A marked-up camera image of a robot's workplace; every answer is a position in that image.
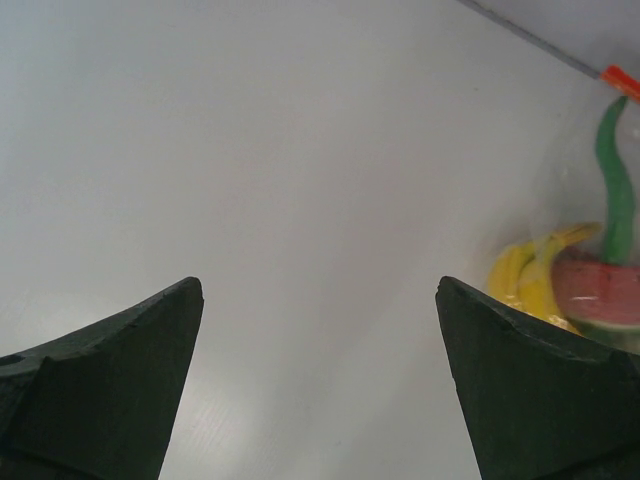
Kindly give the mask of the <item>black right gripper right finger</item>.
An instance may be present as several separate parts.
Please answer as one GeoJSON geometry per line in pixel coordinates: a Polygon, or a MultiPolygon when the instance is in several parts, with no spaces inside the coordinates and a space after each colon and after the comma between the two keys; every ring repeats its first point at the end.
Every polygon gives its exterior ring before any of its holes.
{"type": "Polygon", "coordinates": [[[453,277],[440,280],[435,300],[482,478],[638,478],[637,355],[453,277]]]}

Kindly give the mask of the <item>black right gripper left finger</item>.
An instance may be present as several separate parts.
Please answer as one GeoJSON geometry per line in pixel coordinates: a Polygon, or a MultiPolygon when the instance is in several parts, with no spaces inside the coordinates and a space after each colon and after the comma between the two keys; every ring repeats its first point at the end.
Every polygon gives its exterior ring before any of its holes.
{"type": "Polygon", "coordinates": [[[156,479],[193,357],[202,285],[1,359],[4,479],[156,479]]]}

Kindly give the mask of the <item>clear zip top bag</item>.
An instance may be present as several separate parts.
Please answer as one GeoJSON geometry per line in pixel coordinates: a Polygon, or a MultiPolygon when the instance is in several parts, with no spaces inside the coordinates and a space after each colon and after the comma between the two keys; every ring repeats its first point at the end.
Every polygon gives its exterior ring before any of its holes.
{"type": "Polygon", "coordinates": [[[601,225],[597,234],[568,247],[588,252],[603,262],[607,202],[595,140],[604,112],[620,96],[627,96],[629,101],[618,122],[616,140],[636,197],[634,245],[631,258],[624,265],[639,267],[639,75],[616,64],[604,68],[552,141],[541,176],[534,185],[534,205],[526,221],[529,233],[505,248],[577,223],[597,222],[601,225]]]}

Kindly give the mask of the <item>green fake chili pepper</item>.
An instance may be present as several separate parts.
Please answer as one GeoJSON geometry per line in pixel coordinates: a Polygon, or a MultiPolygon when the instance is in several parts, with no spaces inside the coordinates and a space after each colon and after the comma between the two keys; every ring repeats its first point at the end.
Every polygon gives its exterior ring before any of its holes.
{"type": "Polygon", "coordinates": [[[601,260],[624,265],[631,258],[636,214],[635,190],[616,140],[627,96],[614,100],[604,112],[596,132],[595,155],[606,188],[607,217],[601,260]]]}

